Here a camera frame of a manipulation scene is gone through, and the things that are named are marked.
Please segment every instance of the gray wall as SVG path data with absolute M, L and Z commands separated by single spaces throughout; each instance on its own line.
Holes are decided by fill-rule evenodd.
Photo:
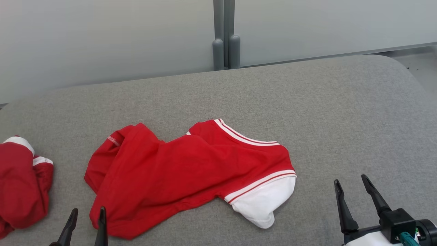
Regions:
M 33 92 L 212 70 L 204 0 L 2 0 L 0 104 Z
M 437 42 L 436 0 L 236 0 L 241 66 Z

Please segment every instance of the gray cushion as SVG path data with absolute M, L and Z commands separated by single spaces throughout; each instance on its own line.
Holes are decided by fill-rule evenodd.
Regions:
M 106 137 L 143 122 L 170 141 L 215 118 L 289 150 L 298 179 L 274 225 L 257 228 L 216 199 L 132 241 L 110 238 L 110 245 L 340 245 L 334 179 L 359 225 L 378 223 L 362 173 L 392 208 L 437 221 L 437 103 L 398 62 L 350 56 L 79 86 L 8 104 L 0 110 L 0 139 L 26 138 L 53 160 L 55 174 L 48 216 L 1 244 L 48 245 L 77 207 L 71 245 L 93 245 L 95 194 L 83 176 Z

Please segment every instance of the sleeve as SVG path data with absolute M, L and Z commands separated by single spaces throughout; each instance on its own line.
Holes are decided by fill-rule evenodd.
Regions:
M 38 187 L 41 193 L 43 217 L 49 210 L 49 191 L 53 182 L 53 162 L 42 156 L 33 159 L 33 171 L 35 172 Z
M 51 180 L 40 190 L 32 168 L 33 149 L 24 138 L 15 138 L 0 144 L 0 217 L 13 228 L 26 228 L 47 214 Z
M 100 185 L 105 179 L 108 170 L 114 162 L 123 140 L 133 127 L 134 126 L 129 125 L 115 131 L 107 137 L 105 142 L 103 142 L 103 144 L 91 156 L 84 179 L 96 194 L 98 193 Z

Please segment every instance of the white stripe trim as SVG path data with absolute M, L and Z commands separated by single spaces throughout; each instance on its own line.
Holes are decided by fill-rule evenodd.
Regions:
M 248 186 L 246 186 L 246 187 L 244 187 L 242 189 L 239 189 L 238 191 L 230 193 L 229 195 L 227 195 L 225 197 L 225 201 L 229 202 L 232 199 L 234 199 L 235 197 L 240 196 L 241 194 L 243 194 L 243 193 L 245 193 L 245 192 L 247 192 L 247 191 L 257 187 L 258 185 L 261 185 L 261 184 L 262 185 L 266 185 L 266 184 L 271 183 L 271 182 L 273 182 L 275 180 L 282 179 L 284 177 L 290 177 L 290 176 L 297 177 L 296 176 L 296 172 L 294 170 L 284 170 L 284 171 L 274 172 L 274 173 L 272 173 L 270 175 L 265 176 L 262 179 L 259 179 L 259 180 L 255 181 L 255 182 L 251 183 L 250 185 L 248 185 Z M 238 198 L 234 199 L 230 204 L 232 205 L 236 200 L 238 200 Z
M 237 131 L 235 131 L 234 129 L 232 129 L 231 127 L 227 126 L 222 119 L 215 119 L 214 122 L 223 130 L 225 131 L 229 136 L 235 138 L 238 141 L 241 141 L 243 143 L 246 144 L 251 144 L 251 145 L 256 145 L 256 146 L 273 146 L 273 145 L 280 145 L 278 142 L 275 141 L 271 141 L 271 142 L 263 142 L 263 141 L 258 141 L 258 140 L 254 140 L 248 137 L 245 137 L 239 133 L 237 133 Z
M 6 141 L 4 141 L 3 143 L 7 143 L 7 142 L 23 145 L 24 147 L 26 147 L 28 150 L 30 150 L 32 152 L 32 156 L 35 155 L 35 150 L 32 148 L 30 143 L 27 142 L 27 140 L 22 138 L 22 137 L 17 137 L 17 136 L 10 137 L 10 138 L 6 139 Z
M 120 144 L 117 142 L 117 140 L 115 140 L 115 138 L 109 136 L 109 137 L 108 137 L 108 140 L 111 141 L 112 143 L 114 143 L 117 147 L 120 146 Z
M 255 139 L 252 139 L 252 138 L 248 138 L 248 137 L 244 136 L 243 134 L 241 134 L 241 133 L 237 132 L 236 130 L 234 130 L 232 127 L 226 125 L 225 122 L 222 119 L 219 119 L 219 121 L 225 127 L 229 128 L 229 130 L 234 132 L 236 135 L 238 135 L 238 136 L 240 136 L 242 138 L 245 138 L 245 139 L 247 139 L 249 141 L 258 142 L 258 143 L 261 143 L 261 144 L 274 144 L 274 143 L 277 143 L 277 141 L 259 141 L 259 140 L 255 140 Z
M 53 165 L 53 162 L 51 160 L 49 160 L 47 158 L 44 158 L 42 156 L 39 156 L 39 157 L 33 159 L 33 165 L 32 166 L 38 165 L 40 163 L 50 163 L 50 164 Z

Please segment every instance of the red jersey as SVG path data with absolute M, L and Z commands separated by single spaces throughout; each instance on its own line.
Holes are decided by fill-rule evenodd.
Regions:
M 0 239 L 47 215 L 53 162 L 35 155 L 22 137 L 0 144 Z
M 295 178 L 284 146 L 247 138 L 221 119 L 197 123 L 168 143 L 142 123 L 127 126 L 97 149 L 85 173 L 97 194 L 94 228 L 105 206 L 108 234 L 126 239 L 216 197 L 268 228 Z

